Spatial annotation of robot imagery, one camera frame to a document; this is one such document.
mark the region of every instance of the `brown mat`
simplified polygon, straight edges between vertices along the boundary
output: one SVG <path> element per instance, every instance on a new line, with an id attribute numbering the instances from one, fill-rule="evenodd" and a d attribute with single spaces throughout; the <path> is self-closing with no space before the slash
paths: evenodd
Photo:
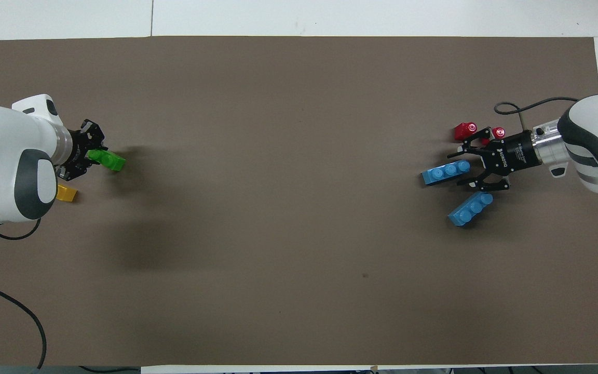
<path id="1" fill-rule="evenodd" d="M 418 176 L 458 123 L 518 132 L 498 101 L 598 92 L 591 38 L 0 41 L 0 105 L 42 92 L 128 159 L 0 239 L 47 364 L 598 362 L 598 195 L 574 169 L 511 175 L 465 229 L 446 215 L 472 191 Z M 0 364 L 39 351 L 0 300 Z"/>

